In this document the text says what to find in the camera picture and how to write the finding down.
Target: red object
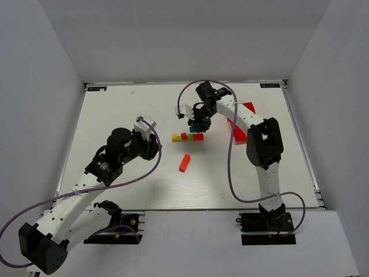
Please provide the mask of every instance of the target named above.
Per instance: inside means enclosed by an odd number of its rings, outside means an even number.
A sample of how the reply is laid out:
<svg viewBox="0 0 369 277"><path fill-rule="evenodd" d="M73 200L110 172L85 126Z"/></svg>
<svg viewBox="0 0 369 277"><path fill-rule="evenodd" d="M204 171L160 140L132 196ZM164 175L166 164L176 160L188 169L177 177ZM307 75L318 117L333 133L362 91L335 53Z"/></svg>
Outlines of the red object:
<svg viewBox="0 0 369 277"><path fill-rule="evenodd" d="M252 102L242 103L242 105L244 105L246 108L248 108L253 113L256 113L255 112L254 105L253 105ZM229 123L231 124L231 127L232 127L233 126L233 122L230 119L228 119L228 121L229 121ZM237 143L239 143L239 142L246 143L247 142L247 136L246 136L246 134L238 126L236 126L234 138L235 138L235 141Z"/></svg>
<svg viewBox="0 0 369 277"><path fill-rule="evenodd" d="M184 172L186 170L186 167L191 159L191 156L189 154L185 154L182 160L182 163L179 165L179 171Z"/></svg>
<svg viewBox="0 0 369 277"><path fill-rule="evenodd" d="M194 141L197 140L204 140L204 134L199 133L199 134L194 134Z"/></svg>

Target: blue block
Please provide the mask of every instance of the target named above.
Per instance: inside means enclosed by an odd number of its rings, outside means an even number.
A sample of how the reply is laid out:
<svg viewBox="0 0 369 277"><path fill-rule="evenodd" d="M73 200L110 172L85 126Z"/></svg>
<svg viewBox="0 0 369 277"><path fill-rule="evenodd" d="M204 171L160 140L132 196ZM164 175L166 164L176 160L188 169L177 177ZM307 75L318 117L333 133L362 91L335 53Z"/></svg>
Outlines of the blue block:
<svg viewBox="0 0 369 277"><path fill-rule="evenodd" d="M192 127L192 126L190 126L190 133L197 133L197 132L195 131L195 128L194 128L194 127Z"/></svg>

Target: white wall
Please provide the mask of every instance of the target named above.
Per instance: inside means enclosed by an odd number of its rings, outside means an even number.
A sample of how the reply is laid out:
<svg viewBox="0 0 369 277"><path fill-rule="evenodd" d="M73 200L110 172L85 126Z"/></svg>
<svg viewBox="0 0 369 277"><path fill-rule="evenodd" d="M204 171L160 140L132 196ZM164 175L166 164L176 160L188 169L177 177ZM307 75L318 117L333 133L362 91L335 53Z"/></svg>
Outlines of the white wall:
<svg viewBox="0 0 369 277"><path fill-rule="evenodd" d="M333 0L288 82L325 203L369 276L369 2Z"/></svg>
<svg viewBox="0 0 369 277"><path fill-rule="evenodd" d="M84 86L37 0L2 0L0 7L0 225L51 197L71 140ZM18 229L41 208L9 227L0 250L23 263ZM23 269L0 264L1 276Z"/></svg>
<svg viewBox="0 0 369 277"><path fill-rule="evenodd" d="M288 78L330 0L40 0L83 82Z"/></svg>

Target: white tabletop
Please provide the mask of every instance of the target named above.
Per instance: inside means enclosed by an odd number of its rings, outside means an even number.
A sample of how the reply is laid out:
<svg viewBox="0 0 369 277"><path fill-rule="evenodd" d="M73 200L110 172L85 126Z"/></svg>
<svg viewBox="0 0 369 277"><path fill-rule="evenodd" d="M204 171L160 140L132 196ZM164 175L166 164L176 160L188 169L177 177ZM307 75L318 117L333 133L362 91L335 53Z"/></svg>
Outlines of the white tabletop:
<svg viewBox="0 0 369 277"><path fill-rule="evenodd" d="M291 212L294 224L301 212ZM139 245L79 244L53 277L337 277L358 271L336 212L308 211L296 245L242 246L237 211L149 211ZM36 267L29 271L39 271Z"/></svg>
<svg viewBox="0 0 369 277"><path fill-rule="evenodd" d="M182 97L182 103L192 106L199 102L192 85ZM281 192L299 193L307 207L317 207L313 181L305 163L280 88L261 88L259 84L231 84L240 102L253 102L256 112L275 117L281 129L284 153L280 163ZM74 187L84 168L115 128L133 128L138 115L149 116L157 123L156 130L163 145L163 157L157 170L148 178L122 188L108 190L96 201L111 200L122 209L238 209L255 208L257 204L237 202L227 181L227 151L230 125L220 114L212 118L210 130L202 142L173 143L171 135L189 133L187 120L178 120L174 110L183 84L110 85L106 91L86 92L86 97L74 135L60 193ZM234 145L232 179L236 194L243 199L259 197L255 167L246 156L246 145ZM184 173L178 170L184 154L191 161ZM148 172L156 163L141 158L125 165L118 184ZM295 196L284 196L287 207L301 207Z"/></svg>

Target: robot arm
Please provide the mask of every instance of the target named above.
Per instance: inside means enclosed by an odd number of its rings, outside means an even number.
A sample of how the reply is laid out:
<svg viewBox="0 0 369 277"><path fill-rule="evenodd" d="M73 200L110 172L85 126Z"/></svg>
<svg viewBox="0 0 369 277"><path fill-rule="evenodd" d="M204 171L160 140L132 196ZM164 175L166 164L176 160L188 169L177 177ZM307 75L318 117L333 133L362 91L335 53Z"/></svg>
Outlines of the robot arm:
<svg viewBox="0 0 369 277"><path fill-rule="evenodd" d="M253 113L242 104L235 103L234 97L226 88L215 90L209 82L204 82L196 88L201 103L192 109L188 105L176 109L178 118L188 117L188 125L197 132L208 130L210 118L220 113L230 120L234 120L235 105L237 106L237 125L247 133L246 154L255 166L261 197L280 193L278 167L283 152L283 143L277 120L264 119ZM262 200L259 210L264 218L266 227L270 227L285 214L285 205L280 196Z"/></svg>
<svg viewBox="0 0 369 277"><path fill-rule="evenodd" d="M153 127L155 122L145 117ZM54 273L77 244L105 227L121 224L122 210L113 202L96 203L94 210L80 217L85 208L104 190L81 194L79 190L110 186L123 172L123 165L140 156L151 160L159 150L155 135L142 121L129 131L112 131L107 145L101 147L86 167L72 191L76 194L62 199L47 215L33 226L25 223L19 230L20 248L47 275Z"/></svg>

